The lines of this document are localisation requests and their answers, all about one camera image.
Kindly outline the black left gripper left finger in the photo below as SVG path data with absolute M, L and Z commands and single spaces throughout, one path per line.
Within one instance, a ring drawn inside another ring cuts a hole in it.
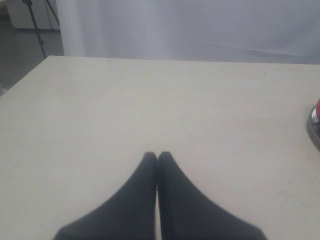
M 87 215 L 63 226 L 56 240 L 153 240 L 157 157 L 146 152 L 125 184 Z

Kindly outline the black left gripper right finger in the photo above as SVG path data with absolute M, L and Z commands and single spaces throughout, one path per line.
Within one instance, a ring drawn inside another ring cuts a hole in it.
M 172 154 L 158 157 L 158 203 L 164 240 L 265 240 L 256 226 L 206 197 L 179 168 Z

